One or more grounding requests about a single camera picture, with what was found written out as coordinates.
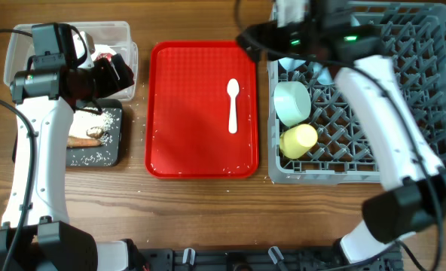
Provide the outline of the blue bowl with rice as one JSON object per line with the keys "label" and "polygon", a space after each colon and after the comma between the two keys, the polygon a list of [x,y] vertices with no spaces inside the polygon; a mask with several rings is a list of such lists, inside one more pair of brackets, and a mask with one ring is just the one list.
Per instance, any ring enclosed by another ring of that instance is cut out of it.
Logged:
{"label": "blue bowl with rice", "polygon": [[281,58],[278,60],[278,63],[287,71],[293,72],[295,69],[299,68],[303,64],[306,63],[305,60],[300,59],[292,59],[292,58]]}

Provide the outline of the pile of rice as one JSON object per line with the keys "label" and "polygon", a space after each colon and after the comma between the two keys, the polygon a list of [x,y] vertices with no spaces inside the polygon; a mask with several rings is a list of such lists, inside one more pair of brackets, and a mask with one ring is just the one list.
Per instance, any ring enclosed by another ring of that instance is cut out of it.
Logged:
{"label": "pile of rice", "polygon": [[118,118],[109,111],[103,111],[101,114],[93,114],[88,111],[76,111],[74,119],[69,130],[69,136],[89,139],[86,131],[91,127],[101,127],[104,129],[104,135],[99,139],[103,145],[111,141],[112,136],[109,131],[116,124]]}

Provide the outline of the white plastic spoon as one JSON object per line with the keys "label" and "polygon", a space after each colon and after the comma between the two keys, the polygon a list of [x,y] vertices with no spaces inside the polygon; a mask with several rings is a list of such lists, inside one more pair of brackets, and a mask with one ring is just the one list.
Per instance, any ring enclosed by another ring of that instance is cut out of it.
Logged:
{"label": "white plastic spoon", "polygon": [[237,132],[237,96],[240,91],[240,86],[235,78],[231,78],[227,85],[227,94],[230,97],[230,111],[228,120],[228,132],[235,134]]}

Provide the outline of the brown food scrap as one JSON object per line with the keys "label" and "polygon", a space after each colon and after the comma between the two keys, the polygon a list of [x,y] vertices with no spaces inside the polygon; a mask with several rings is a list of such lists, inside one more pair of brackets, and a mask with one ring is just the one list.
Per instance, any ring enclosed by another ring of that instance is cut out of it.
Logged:
{"label": "brown food scrap", "polygon": [[86,131],[87,136],[92,139],[100,139],[104,133],[104,129],[98,126],[91,127]]}

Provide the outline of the large light blue plate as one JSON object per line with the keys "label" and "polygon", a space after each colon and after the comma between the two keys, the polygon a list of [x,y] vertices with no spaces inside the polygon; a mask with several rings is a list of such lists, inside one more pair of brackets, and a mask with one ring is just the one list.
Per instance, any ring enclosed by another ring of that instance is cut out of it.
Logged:
{"label": "large light blue plate", "polygon": [[[351,19],[351,26],[360,25],[360,22],[356,19],[354,15],[352,15],[350,19]],[[328,68],[323,67],[321,64],[316,63],[313,67],[313,72],[315,75],[317,75],[317,82],[320,85],[328,86],[334,83]]]}

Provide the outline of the green bowl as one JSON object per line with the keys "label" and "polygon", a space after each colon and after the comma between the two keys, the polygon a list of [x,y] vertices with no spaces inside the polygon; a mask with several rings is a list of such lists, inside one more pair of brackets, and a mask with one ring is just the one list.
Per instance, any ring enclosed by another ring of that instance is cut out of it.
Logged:
{"label": "green bowl", "polygon": [[279,82],[274,90],[273,103],[277,117],[285,126],[297,125],[310,116],[310,94],[299,81]]}

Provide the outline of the yellow plastic cup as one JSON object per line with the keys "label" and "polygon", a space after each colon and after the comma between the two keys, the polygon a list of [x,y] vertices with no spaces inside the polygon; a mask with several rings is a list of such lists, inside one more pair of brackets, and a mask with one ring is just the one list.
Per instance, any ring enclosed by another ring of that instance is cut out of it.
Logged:
{"label": "yellow plastic cup", "polygon": [[285,157],[298,159],[306,154],[317,141],[317,131],[309,124],[300,124],[282,133],[280,151]]}

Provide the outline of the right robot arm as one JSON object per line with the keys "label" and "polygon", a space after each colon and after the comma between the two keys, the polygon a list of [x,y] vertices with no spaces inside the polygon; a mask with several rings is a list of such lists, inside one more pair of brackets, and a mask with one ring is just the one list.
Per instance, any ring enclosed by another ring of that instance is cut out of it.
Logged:
{"label": "right robot arm", "polygon": [[381,195],[362,204],[362,222],[338,243],[349,265],[367,263],[404,238],[436,225],[435,257],[444,246],[446,168],[405,102],[379,31],[355,26],[345,1],[279,1],[277,19],[240,26],[250,59],[292,58],[330,69],[367,138],[380,171]]}

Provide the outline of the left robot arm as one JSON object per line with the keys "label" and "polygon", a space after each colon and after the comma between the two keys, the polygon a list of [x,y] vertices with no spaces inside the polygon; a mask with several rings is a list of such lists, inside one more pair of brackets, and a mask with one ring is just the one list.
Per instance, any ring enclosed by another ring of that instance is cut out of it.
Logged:
{"label": "left robot arm", "polygon": [[98,243],[69,223],[66,143],[79,102],[96,103],[133,85],[120,55],[85,67],[79,31],[66,23],[34,25],[35,53],[15,74],[6,108],[17,117],[11,195],[0,228],[0,270],[147,270],[130,239]]}

